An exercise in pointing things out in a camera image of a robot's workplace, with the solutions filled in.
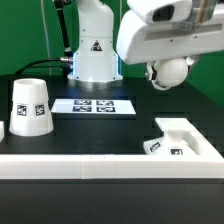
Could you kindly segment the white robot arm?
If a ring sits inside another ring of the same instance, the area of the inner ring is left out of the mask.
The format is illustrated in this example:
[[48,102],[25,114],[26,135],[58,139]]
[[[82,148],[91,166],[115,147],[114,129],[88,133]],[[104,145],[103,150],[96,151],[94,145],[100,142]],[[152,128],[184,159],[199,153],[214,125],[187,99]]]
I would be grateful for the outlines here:
[[100,0],[76,0],[79,48],[69,78],[121,80],[118,62],[152,64],[224,50],[224,3],[218,0],[127,0],[117,36],[113,11]]

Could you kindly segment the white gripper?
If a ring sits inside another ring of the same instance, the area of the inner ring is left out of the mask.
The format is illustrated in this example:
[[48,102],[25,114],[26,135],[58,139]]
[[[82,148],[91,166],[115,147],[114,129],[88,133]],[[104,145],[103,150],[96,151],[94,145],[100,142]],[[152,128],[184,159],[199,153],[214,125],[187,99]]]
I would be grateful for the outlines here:
[[[224,9],[216,9],[193,33],[177,30],[171,22],[146,24],[129,10],[120,24],[116,50],[126,64],[188,56],[185,61],[190,73],[201,59],[198,54],[224,50]],[[155,80],[155,68],[147,64],[146,69],[146,77]]]

